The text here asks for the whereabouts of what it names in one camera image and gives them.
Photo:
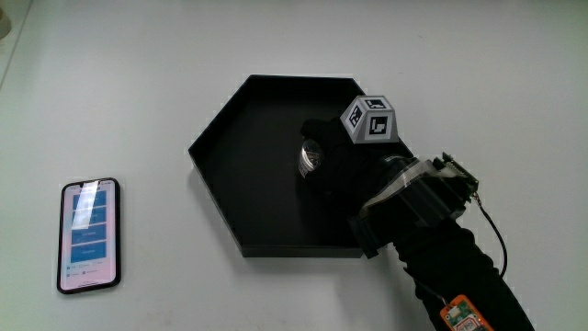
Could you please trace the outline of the person's right hand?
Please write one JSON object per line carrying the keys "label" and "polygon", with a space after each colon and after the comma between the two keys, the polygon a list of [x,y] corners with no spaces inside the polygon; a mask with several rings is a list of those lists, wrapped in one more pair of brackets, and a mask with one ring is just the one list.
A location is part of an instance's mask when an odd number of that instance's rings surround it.
{"label": "person's right hand", "polygon": [[302,127],[300,172],[349,213],[367,257],[390,243],[397,221],[435,228],[466,210],[479,181],[450,155],[412,155],[401,142],[395,110],[384,96],[359,96],[342,115]]}

